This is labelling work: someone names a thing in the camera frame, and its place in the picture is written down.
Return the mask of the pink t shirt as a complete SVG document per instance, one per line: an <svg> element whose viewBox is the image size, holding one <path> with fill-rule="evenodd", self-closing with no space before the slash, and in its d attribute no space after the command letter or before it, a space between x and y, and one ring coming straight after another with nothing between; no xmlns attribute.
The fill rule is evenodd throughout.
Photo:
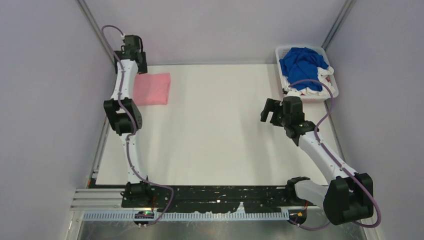
<svg viewBox="0 0 424 240"><path fill-rule="evenodd" d="M169 73L137 74L132 99L136 106L167 105L170 87Z"/></svg>

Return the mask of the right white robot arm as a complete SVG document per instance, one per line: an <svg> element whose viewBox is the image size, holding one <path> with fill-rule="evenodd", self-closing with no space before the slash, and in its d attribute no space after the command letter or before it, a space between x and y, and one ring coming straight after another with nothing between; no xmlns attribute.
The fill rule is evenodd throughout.
<svg viewBox="0 0 424 240"><path fill-rule="evenodd" d="M358 223L374 215L377 207L372 178L367 173L358 173L328 146L319 128L305 119L300 97L268 98L260 120L266 122L268 118L273 126L284 128L286 136L312 159L328 183L324 186L308 177L292 178L285 186L288 203L314 204L333 225Z"/></svg>

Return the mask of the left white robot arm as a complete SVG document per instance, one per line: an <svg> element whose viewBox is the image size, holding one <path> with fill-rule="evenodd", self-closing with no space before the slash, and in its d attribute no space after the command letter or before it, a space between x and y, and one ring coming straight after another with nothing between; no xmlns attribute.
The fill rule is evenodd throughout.
<svg viewBox="0 0 424 240"><path fill-rule="evenodd" d="M124 148L127 165L127 183L123 207L148 207L154 201L151 185L147 182L146 171L141 167L140 150L137 147L138 131L143 125L142 115L133 100L137 74L147 73L146 53L142 39L137 35L123 36L123 45L114 51L116 82L112 96L105 100L103 108L109 125L119 136Z"/></svg>

